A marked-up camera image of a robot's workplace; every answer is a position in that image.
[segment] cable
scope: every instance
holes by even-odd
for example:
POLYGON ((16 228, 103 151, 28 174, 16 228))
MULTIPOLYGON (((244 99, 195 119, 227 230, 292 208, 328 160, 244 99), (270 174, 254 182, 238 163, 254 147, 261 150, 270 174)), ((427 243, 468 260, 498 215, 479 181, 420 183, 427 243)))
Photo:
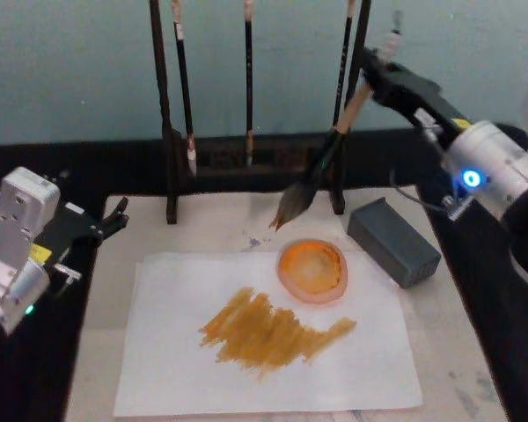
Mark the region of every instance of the cable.
POLYGON ((399 188, 397 185, 395 185, 395 169, 391 169, 390 173, 389 173, 389 185, 395 189, 397 192, 399 192, 401 195, 403 195, 405 198, 407 198, 408 200, 411 200, 412 202, 416 202, 417 204, 419 205, 422 205, 423 207, 431 210, 431 211, 436 211, 438 213, 444 213, 444 214, 448 214, 448 210, 443 208, 443 207, 438 207, 436 205, 432 205, 432 204, 429 204, 428 202, 424 202, 423 200, 419 200, 417 198, 415 198, 414 196, 411 196, 409 195, 408 193, 406 193, 405 191, 403 191, 401 188, 399 188))

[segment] yellow label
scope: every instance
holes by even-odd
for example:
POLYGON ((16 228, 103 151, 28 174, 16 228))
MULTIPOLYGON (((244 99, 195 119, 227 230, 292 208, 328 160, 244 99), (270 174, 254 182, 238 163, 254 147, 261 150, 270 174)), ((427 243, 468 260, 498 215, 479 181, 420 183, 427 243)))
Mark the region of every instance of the yellow label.
POLYGON ((29 257, 37 262, 40 266, 45 265, 49 257, 53 252, 49 249, 45 249, 43 246, 38 244, 32 244, 32 248, 29 251, 29 257))
POLYGON ((462 129, 468 129, 472 124, 465 120, 465 119, 452 119, 451 121, 453 121, 457 127, 460 127, 462 129))

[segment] white paper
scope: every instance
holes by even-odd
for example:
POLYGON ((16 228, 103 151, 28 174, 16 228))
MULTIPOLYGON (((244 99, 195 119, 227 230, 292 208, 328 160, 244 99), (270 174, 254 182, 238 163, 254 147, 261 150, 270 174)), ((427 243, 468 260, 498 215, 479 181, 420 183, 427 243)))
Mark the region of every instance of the white paper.
POLYGON ((345 254, 348 289, 336 303, 297 302, 275 274, 273 252, 159 254, 137 271, 114 416, 398 409, 422 404, 399 298, 361 251, 345 254), (294 361, 258 382, 198 332, 242 287, 269 294, 303 324, 355 319, 312 365, 294 361))

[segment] gray block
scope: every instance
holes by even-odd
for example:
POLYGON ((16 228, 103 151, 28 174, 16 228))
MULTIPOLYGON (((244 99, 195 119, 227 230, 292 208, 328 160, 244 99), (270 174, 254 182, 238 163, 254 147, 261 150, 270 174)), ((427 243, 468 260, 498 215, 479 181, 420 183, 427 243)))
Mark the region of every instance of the gray block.
POLYGON ((440 252, 385 198, 352 211, 347 233, 403 288, 426 280, 440 262, 440 252))

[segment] table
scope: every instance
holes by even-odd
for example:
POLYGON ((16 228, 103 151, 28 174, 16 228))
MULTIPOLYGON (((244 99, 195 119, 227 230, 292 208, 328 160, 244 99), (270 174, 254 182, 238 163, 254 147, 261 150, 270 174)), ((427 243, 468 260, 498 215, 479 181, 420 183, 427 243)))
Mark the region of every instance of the table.
MULTIPOLYGON (((407 191, 415 194, 414 188, 407 191)), ((385 196, 406 220, 439 249, 422 207, 392 189, 346 191, 347 213, 385 196)), ((135 263, 164 251, 272 251, 280 245, 251 239, 250 215, 278 193, 223 193, 180 200, 180 223, 165 224, 165 199, 132 197, 129 224, 99 250, 81 333, 77 366, 67 410, 69 422, 111 421, 121 370, 127 315, 135 281, 135 263), (224 224, 238 221, 231 230, 224 224), (197 224, 199 236, 186 236, 197 224)), ((119 197, 108 199, 112 209, 119 197)), ((309 212, 332 213, 326 193, 309 212)), ((358 420, 362 422, 463 422, 507 420, 496 394, 478 339, 444 260, 422 284, 399 291, 420 378, 422 407, 404 411, 353 411, 333 414, 184 417, 186 420, 358 420)))

